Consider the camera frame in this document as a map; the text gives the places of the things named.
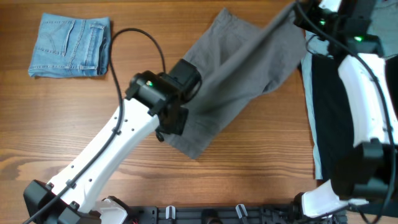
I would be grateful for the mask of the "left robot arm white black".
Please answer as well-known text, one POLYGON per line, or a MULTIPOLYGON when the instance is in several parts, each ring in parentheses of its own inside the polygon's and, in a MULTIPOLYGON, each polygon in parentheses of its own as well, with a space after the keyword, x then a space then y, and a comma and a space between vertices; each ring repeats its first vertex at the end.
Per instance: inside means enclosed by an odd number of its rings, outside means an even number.
POLYGON ((121 106, 81 154, 47 183, 33 180, 23 196, 28 223, 132 223, 134 212, 115 197, 99 194, 119 165, 148 135, 181 135, 188 103, 202 80, 184 59, 170 73, 138 73, 121 106))

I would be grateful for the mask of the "grey shorts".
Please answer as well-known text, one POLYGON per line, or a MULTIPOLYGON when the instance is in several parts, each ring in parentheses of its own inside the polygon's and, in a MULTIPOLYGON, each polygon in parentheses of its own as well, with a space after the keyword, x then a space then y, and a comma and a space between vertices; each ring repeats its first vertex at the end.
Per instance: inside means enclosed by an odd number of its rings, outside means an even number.
POLYGON ((183 57, 203 84, 186 105, 182 135, 166 134, 165 142, 196 159, 251 100, 278 89, 305 55, 294 19, 294 4, 263 28, 222 9, 183 57))

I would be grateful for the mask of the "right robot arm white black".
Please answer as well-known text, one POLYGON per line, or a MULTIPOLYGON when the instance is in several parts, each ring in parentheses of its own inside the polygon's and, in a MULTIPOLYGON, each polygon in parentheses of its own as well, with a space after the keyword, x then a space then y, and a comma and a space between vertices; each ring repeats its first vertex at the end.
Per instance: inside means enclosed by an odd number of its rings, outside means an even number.
POLYGON ((296 1, 295 25, 327 40, 348 96, 353 145, 330 180, 299 194, 304 220, 320 220, 397 195, 397 118, 379 37, 368 34, 375 1, 296 1))

